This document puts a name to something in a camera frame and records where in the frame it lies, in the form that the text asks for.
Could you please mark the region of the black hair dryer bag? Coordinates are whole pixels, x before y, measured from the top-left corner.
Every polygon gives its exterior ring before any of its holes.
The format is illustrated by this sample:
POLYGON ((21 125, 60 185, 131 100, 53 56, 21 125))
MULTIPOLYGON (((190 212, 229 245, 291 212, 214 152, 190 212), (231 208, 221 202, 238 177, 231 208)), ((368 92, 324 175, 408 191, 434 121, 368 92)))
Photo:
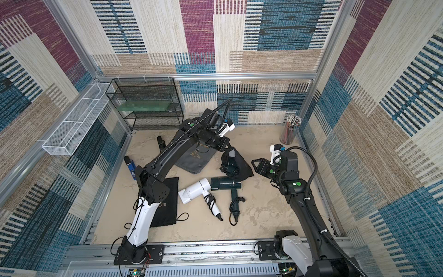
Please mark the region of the black hair dryer bag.
POLYGON ((244 181, 254 176, 251 167, 235 147, 230 147, 221 156, 220 171, 235 181, 244 181))

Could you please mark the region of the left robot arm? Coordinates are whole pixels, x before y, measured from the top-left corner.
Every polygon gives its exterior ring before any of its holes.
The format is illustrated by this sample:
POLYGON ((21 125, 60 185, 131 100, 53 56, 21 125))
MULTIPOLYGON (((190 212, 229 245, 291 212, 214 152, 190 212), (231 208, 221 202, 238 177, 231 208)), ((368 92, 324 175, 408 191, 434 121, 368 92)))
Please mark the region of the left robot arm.
POLYGON ((183 154, 199 142, 220 152, 227 149, 229 138, 214 129, 218 122, 218 110, 219 108, 206 109, 202 116, 184 120, 173 139, 156 158, 144 167, 136 167, 135 175, 139 191, 135 202, 135 217, 118 248, 117 262, 128 264, 146 262, 149 228, 159 204, 170 193, 170 188, 164 184, 164 180, 183 154))

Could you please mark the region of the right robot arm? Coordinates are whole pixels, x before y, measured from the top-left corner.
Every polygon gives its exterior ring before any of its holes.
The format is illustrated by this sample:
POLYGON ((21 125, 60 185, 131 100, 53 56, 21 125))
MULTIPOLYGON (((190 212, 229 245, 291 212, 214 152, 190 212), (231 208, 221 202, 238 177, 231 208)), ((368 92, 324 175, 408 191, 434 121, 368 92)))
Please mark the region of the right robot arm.
POLYGON ((296 147, 290 147, 269 161, 255 159, 251 163, 256 173, 275 183, 287 204, 295 212, 308 241, 300 242, 297 235, 277 234, 276 254, 288 256, 305 277, 364 277, 357 260, 349 257, 329 232, 316 206, 310 188, 318 172, 315 158, 314 170, 307 181, 299 176, 296 147))

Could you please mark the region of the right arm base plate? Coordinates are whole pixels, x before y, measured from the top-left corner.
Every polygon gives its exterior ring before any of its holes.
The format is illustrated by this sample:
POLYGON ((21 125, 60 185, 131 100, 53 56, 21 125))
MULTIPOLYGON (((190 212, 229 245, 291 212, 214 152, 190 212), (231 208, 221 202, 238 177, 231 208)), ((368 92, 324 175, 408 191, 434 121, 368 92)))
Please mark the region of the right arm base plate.
POLYGON ((288 256, 277 253, 274 243, 271 241, 257 241, 253 247, 253 252, 258 256, 260 261, 288 259, 288 256))

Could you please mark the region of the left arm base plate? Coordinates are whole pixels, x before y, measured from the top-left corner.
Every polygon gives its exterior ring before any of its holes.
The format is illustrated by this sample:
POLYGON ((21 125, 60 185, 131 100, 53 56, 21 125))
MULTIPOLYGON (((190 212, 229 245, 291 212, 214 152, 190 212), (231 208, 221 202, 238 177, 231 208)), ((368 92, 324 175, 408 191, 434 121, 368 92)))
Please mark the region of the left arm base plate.
POLYGON ((135 248, 133 245, 123 245, 118 248, 114 265, 144 265, 161 264, 165 245, 142 245, 135 248))

